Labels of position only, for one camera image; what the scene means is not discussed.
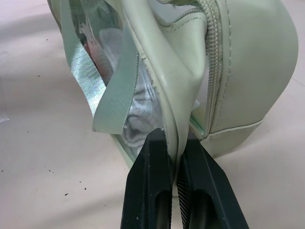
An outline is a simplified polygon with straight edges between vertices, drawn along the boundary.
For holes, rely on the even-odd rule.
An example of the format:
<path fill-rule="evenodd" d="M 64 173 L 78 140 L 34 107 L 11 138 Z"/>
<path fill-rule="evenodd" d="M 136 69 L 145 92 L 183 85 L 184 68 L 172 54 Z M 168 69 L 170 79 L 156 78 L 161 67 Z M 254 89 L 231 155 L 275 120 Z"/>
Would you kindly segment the white folded cloth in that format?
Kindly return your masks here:
<path fill-rule="evenodd" d="M 132 100 L 122 139 L 134 154 L 138 154 L 147 135 L 163 127 L 163 117 L 158 100 L 144 93 L 136 93 Z"/>

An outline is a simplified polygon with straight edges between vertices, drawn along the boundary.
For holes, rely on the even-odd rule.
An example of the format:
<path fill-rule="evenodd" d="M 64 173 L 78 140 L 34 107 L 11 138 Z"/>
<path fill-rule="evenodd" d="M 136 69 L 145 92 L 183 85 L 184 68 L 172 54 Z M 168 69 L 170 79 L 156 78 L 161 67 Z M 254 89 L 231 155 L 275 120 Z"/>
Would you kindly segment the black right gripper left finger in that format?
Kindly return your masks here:
<path fill-rule="evenodd" d="M 175 165 L 165 132 L 150 132 L 126 180 L 120 229 L 171 229 Z"/>

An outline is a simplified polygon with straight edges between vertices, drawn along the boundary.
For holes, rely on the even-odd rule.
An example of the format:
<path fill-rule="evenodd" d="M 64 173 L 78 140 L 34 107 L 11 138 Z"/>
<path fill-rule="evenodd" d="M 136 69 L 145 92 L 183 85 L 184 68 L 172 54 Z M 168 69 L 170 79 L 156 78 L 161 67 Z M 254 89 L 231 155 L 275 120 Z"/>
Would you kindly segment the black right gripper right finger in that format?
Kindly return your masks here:
<path fill-rule="evenodd" d="M 230 182 L 197 138 L 188 139 L 177 180 L 183 229 L 243 229 Z"/>

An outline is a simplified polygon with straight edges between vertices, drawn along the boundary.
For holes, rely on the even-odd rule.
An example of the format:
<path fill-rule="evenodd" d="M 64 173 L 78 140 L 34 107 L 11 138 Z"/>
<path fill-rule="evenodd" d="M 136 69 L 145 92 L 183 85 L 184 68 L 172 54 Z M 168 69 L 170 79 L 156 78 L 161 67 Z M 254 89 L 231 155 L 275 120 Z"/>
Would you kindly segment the pale green zip pouch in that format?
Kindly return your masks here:
<path fill-rule="evenodd" d="M 212 156 L 239 146 L 288 85 L 298 57 L 281 0 L 47 0 L 95 132 L 123 139 L 133 97 L 160 105 L 174 180 L 189 132 Z"/>

